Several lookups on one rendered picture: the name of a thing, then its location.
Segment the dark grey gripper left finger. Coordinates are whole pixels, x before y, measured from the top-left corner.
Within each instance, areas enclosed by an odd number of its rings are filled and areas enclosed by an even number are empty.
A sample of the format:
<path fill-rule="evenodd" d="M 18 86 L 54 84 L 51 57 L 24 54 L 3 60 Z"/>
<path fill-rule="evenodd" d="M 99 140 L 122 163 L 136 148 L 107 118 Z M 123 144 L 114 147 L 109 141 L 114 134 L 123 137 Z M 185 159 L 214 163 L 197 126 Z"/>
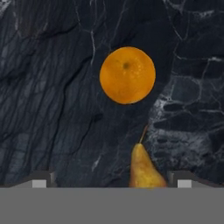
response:
<path fill-rule="evenodd" d="M 18 188 L 51 188 L 56 187 L 56 180 L 53 171 L 35 171 L 23 178 L 12 187 Z"/>

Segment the orange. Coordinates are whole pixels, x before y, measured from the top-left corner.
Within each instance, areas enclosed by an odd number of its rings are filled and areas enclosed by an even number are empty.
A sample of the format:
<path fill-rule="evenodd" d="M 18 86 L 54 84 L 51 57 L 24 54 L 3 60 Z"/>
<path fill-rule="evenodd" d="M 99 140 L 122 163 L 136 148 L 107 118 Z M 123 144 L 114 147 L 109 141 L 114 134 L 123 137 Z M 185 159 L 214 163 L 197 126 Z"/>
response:
<path fill-rule="evenodd" d="M 99 78 L 108 98 L 120 104 L 132 104 L 151 92 L 156 82 L 156 68 L 143 50 L 125 46 L 103 61 Z"/>

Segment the yellow pear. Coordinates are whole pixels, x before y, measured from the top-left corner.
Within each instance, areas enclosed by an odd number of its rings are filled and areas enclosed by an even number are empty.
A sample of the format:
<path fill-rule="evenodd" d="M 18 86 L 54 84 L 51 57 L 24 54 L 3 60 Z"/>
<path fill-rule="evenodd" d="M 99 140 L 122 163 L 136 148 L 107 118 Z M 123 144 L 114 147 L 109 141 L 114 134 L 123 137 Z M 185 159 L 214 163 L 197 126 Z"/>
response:
<path fill-rule="evenodd" d="M 129 187 L 167 187 L 164 177 L 152 163 L 151 157 L 143 145 L 147 129 L 148 126 L 145 126 L 139 141 L 135 144 L 131 152 Z"/>

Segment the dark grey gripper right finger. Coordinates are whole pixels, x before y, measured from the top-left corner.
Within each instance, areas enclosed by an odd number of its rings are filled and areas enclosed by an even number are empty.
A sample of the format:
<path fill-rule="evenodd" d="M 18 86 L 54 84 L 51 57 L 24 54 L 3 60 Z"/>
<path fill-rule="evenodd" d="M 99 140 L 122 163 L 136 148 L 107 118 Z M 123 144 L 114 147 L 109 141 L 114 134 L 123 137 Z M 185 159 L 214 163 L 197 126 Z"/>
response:
<path fill-rule="evenodd" d="M 203 178 L 199 178 L 190 171 L 169 171 L 168 186 L 172 188 L 218 187 L 217 184 Z"/>

